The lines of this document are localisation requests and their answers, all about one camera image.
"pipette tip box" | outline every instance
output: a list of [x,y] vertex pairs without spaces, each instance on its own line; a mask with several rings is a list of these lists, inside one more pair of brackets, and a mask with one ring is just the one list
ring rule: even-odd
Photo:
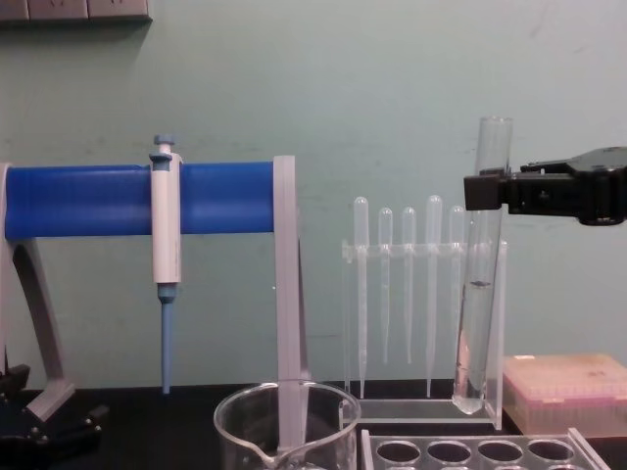
[[524,434],[627,436],[627,368],[608,355],[515,355],[504,375],[504,410]]

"clear test tube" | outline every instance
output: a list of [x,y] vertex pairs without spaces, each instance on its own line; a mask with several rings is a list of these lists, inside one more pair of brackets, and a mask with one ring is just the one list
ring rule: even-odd
[[[509,118],[481,119],[476,174],[509,171],[511,129]],[[501,220],[501,210],[470,213],[453,392],[453,403],[466,414],[477,412],[484,404]]]

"wall socket plate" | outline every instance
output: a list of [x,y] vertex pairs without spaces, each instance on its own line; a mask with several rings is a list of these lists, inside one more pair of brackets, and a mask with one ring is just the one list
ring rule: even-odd
[[31,20],[87,19],[87,0],[28,0],[28,11]]
[[148,18],[147,0],[87,0],[89,18]]
[[0,23],[28,20],[26,0],[0,0]]

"beaker rim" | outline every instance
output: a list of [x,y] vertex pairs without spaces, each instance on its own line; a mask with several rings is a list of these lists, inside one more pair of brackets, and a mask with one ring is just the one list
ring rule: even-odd
[[337,394],[339,397],[341,397],[343,400],[348,401],[353,407],[355,412],[353,413],[353,419],[351,420],[351,422],[349,424],[347,424],[343,429],[339,430],[337,433],[333,433],[329,436],[326,436],[322,439],[318,439],[317,441],[310,441],[308,443],[304,443],[302,446],[298,446],[294,449],[290,449],[288,451],[285,452],[284,455],[281,456],[281,458],[283,458],[286,455],[291,454],[294,450],[297,450],[298,452],[302,452],[304,450],[308,450],[310,448],[313,447],[319,447],[319,446],[324,446],[326,444],[332,443],[333,441],[336,441],[344,436],[346,436],[347,434],[353,432],[353,430],[356,428],[358,422],[360,421],[360,419],[362,418],[362,407],[360,406],[360,401],[355,398],[354,396],[348,394],[347,392],[345,392],[344,390],[340,389],[339,387],[335,387],[332,385],[326,385],[326,384],[321,384],[319,382],[314,382],[312,380],[279,380],[276,382],[264,382],[261,383],[259,385],[255,385],[252,387],[247,387],[244,390],[240,390],[238,392],[235,392],[234,394],[229,395],[228,397],[226,397],[225,399],[223,399],[216,407],[216,410],[214,411],[214,426],[216,427],[216,430],[225,438],[228,439],[229,441],[233,442],[234,444],[237,444],[239,446],[242,447],[246,447],[250,450],[252,450],[254,453],[256,453],[257,455],[264,456],[268,459],[270,459],[271,457],[269,455],[267,455],[263,450],[261,450],[259,448],[259,446],[251,443],[250,441],[245,441],[243,439],[239,439],[235,436],[233,436],[232,434],[230,434],[228,431],[226,431],[218,422],[217,422],[217,417],[218,415],[221,413],[221,411],[223,409],[225,409],[227,406],[229,406],[230,404],[232,404],[234,401],[239,400],[243,397],[246,397],[247,395],[253,394],[255,392],[258,392],[260,390],[265,390],[265,389],[275,389],[278,388],[280,384],[299,384],[301,386],[305,386],[308,388],[315,388],[315,389],[321,389],[321,390],[326,390],[328,392],[332,392],[334,394]]

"green wall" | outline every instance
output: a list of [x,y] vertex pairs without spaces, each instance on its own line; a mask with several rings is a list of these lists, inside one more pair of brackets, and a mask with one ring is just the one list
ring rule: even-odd
[[[317,378],[342,374],[340,243],[356,196],[373,213],[415,205],[418,218],[430,194],[461,203],[485,115],[514,118],[513,165],[627,144],[620,0],[155,0],[153,11],[149,28],[0,32],[0,158],[147,163],[157,132],[176,133],[188,162],[296,155]],[[506,218],[508,353],[627,360],[625,230]],[[156,385],[150,240],[42,250],[77,384]],[[275,375],[272,253],[270,235],[185,238],[176,384]],[[21,299],[6,325],[10,359],[41,386]]]

